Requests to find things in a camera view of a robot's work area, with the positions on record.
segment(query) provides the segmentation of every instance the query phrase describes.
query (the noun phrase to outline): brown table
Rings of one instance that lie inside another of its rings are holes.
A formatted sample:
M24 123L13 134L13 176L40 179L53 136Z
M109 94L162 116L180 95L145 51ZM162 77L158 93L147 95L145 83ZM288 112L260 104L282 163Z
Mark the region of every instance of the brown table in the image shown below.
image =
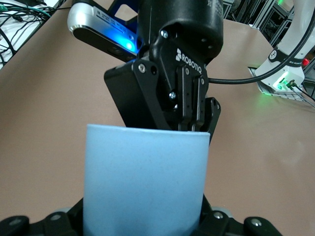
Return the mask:
M124 123L103 81L120 61L76 40L58 11L0 71L0 220L31 222L83 196L87 123ZM258 30L224 22L209 77L245 78L272 50ZM222 113L205 194L236 220L269 219L284 235L315 235L315 110L256 84L210 85Z

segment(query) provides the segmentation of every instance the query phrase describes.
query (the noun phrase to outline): green connector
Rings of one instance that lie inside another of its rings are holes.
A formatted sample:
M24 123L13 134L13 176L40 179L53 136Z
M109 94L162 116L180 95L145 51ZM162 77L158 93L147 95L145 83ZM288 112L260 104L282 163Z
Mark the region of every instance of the green connector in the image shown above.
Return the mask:
M8 8L6 8L3 4L0 4L0 11L8 11Z

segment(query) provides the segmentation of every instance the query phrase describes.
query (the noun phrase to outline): bolt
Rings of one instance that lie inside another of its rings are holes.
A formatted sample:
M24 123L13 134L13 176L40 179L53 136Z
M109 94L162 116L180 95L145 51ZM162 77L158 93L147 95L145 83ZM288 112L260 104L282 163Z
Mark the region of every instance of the bolt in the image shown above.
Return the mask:
M52 217L50 217L50 220L59 220L61 218L60 215L53 215Z
M223 219L222 213L220 213L220 212L218 212L218 211L216 211L216 212L213 214L213 216L214 216L215 218L217 218L217 219Z
M21 222L22 222L21 219L16 218L15 220L12 220L12 221L9 223L9 226L17 225L17 224L20 224Z
M251 223L257 227L262 225L262 223L258 219L252 219Z
M142 63L138 66L138 69L141 73L146 72L146 66Z
M163 38L168 38L168 32L166 30L161 30L161 35Z
M171 92L168 96L169 96L169 99L174 100L176 98L176 93Z

